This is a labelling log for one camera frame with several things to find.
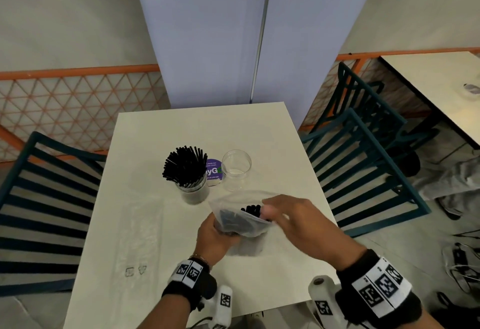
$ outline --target white table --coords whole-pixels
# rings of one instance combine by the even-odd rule
[[[480,58],[470,52],[385,55],[380,61],[432,109],[415,131],[445,120],[473,148],[480,148],[480,98],[464,84],[480,85]]]
[[[334,222],[284,103],[121,113],[65,329],[135,328],[159,300],[175,265],[193,252],[197,229],[211,211],[208,202],[185,204],[173,183],[162,178],[165,158],[183,145],[201,147],[218,160],[229,150],[248,152],[249,188],[308,198]],[[220,184],[210,188],[208,199],[227,193]],[[148,232],[159,217],[163,223]],[[128,229],[141,232],[142,240],[126,238]],[[158,248],[159,254],[145,254]],[[142,263],[132,257],[135,252],[153,268],[144,276],[136,271]],[[233,289],[234,317],[309,300],[308,284],[315,275],[337,280],[330,265],[299,252],[278,227],[269,232],[264,253],[225,257],[212,271],[219,284]],[[135,275],[126,278],[130,264]],[[129,284],[133,279],[137,286]],[[209,315],[207,308],[195,311],[189,326]]]

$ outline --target gray pants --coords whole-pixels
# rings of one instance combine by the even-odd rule
[[[425,200],[440,198],[453,214],[480,216],[480,156],[458,162],[446,171],[430,171],[413,183]]]

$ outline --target table top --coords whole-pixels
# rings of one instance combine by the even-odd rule
[[[285,104],[263,103],[118,115],[105,171],[65,320],[65,329],[135,328],[158,302],[177,263],[193,252],[208,200],[229,194],[219,184],[207,201],[181,200],[162,177],[168,154],[201,147],[221,160],[234,149],[252,158],[247,189],[310,199],[335,221]],[[310,300],[316,275],[333,267],[299,252],[279,227],[258,257],[226,256],[213,268],[233,289],[234,317]],[[190,315],[189,326],[210,316]]]
[[[381,58],[480,144],[480,94],[471,95],[463,87],[464,84],[480,87],[480,58],[470,52],[386,55]]]

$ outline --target metal pole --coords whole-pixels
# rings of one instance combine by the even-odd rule
[[[258,36],[257,57],[255,59],[254,79],[251,82],[250,104],[254,99],[255,82],[257,81],[258,62],[260,60],[261,42],[264,38],[265,19],[267,18],[268,0],[263,2],[262,23],[260,25],[260,35]]]

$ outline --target right hand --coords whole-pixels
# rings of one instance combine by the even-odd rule
[[[261,218],[275,221],[300,251],[328,262],[339,271],[356,262],[366,250],[308,199],[282,194],[262,202]]]

